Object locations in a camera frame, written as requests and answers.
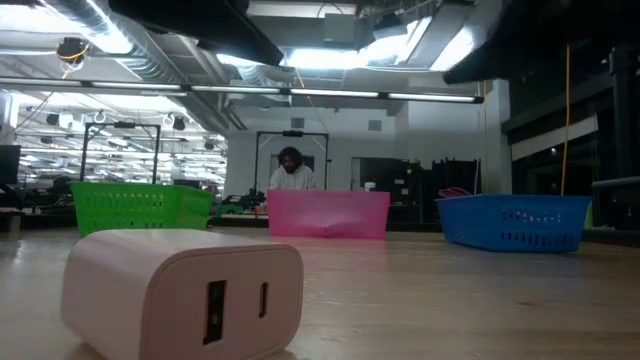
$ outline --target green basket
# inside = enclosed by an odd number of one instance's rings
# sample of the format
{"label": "green basket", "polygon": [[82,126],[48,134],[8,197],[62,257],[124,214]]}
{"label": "green basket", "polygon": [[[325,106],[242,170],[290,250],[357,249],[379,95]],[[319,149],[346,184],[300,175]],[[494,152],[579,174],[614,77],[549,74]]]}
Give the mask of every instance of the green basket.
{"label": "green basket", "polygon": [[179,185],[71,184],[80,235],[110,229],[204,229],[213,193]]}

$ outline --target pink basket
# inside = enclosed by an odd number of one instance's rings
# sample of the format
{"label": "pink basket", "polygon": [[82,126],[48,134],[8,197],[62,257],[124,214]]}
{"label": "pink basket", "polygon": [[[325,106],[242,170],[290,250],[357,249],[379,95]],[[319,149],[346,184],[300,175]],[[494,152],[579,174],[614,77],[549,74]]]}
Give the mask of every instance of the pink basket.
{"label": "pink basket", "polygon": [[269,190],[274,236],[384,239],[389,193]]}

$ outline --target white shirt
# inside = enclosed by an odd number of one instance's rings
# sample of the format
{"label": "white shirt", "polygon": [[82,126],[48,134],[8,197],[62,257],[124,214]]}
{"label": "white shirt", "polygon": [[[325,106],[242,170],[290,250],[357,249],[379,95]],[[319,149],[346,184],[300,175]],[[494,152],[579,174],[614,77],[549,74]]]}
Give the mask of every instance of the white shirt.
{"label": "white shirt", "polygon": [[289,174],[280,166],[271,175],[269,181],[270,190],[310,190],[317,189],[316,178],[313,175],[313,171],[305,165],[300,167],[293,173]]}

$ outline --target desk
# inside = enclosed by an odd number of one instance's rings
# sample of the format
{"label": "desk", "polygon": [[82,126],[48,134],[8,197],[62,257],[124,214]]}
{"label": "desk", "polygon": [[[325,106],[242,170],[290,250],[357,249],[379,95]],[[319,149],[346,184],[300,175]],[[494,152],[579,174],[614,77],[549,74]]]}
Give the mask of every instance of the desk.
{"label": "desk", "polygon": [[[264,229],[218,229],[268,238]],[[0,243],[0,359],[99,360],[59,319],[77,232]],[[640,249],[488,253],[439,234],[285,239],[305,262],[302,323],[272,360],[591,360],[640,353]]]}

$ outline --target long hair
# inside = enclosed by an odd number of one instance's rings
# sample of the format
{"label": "long hair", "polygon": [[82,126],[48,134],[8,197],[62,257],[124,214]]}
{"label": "long hair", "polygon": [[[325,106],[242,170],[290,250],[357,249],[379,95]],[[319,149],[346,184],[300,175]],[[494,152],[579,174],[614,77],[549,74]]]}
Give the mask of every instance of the long hair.
{"label": "long hair", "polygon": [[287,146],[280,151],[280,154],[278,154],[278,163],[280,165],[284,162],[285,156],[289,156],[291,160],[293,160],[293,163],[296,164],[296,168],[302,165],[302,153],[293,146]]}

